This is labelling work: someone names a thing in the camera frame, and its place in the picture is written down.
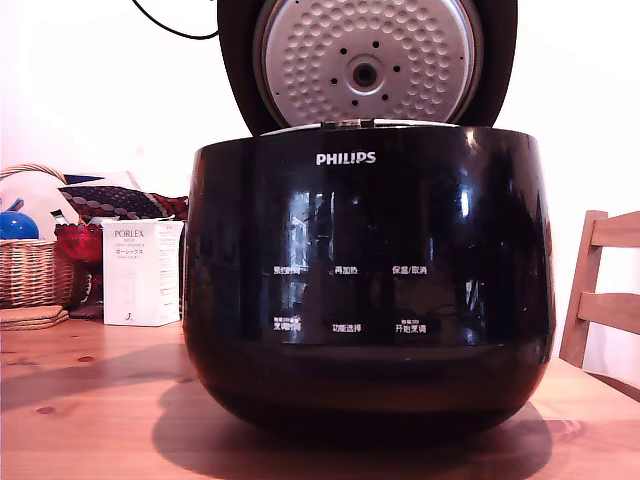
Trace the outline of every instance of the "patterned cloth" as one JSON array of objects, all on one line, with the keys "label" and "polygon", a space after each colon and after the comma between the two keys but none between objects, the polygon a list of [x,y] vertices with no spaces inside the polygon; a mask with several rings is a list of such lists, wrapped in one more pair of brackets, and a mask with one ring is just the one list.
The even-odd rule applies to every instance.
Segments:
[{"label": "patterned cloth", "polygon": [[124,187],[68,186],[60,192],[85,222],[93,217],[187,219],[189,197],[169,198],[157,193],[144,193]]}]

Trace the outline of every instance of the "cardboard box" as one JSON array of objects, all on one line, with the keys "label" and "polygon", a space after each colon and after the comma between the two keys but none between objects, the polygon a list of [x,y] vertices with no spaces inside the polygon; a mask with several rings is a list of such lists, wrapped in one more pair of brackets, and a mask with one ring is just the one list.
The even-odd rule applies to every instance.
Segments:
[{"label": "cardboard box", "polygon": [[179,320],[183,223],[106,220],[102,228],[105,325],[159,326]]}]

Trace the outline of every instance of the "table surface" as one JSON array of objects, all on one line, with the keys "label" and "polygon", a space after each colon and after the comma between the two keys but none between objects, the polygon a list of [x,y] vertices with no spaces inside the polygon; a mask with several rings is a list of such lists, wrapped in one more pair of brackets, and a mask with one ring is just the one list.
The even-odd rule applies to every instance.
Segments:
[{"label": "table surface", "polygon": [[501,426],[377,452],[305,447],[235,419],[198,382],[179,323],[6,332],[1,359],[6,479],[640,478],[640,404],[558,358]]}]

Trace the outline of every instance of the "wooden chair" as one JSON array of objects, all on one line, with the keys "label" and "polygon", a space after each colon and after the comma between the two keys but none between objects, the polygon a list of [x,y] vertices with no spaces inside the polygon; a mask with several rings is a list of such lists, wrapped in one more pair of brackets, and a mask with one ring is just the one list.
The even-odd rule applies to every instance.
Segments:
[{"label": "wooden chair", "polygon": [[[640,247],[640,212],[611,217],[590,210],[584,220],[573,277],[560,358],[582,368],[589,323],[599,323],[640,335],[640,295],[595,293],[603,247]],[[640,390],[605,375],[595,378],[640,402]]]}]

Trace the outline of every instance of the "coaster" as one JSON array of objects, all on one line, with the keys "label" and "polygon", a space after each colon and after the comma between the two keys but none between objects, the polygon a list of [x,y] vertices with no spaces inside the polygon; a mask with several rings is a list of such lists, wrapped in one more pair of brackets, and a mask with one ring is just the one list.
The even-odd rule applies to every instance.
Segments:
[{"label": "coaster", "polygon": [[60,305],[0,310],[0,330],[39,330],[62,323],[69,313]]}]

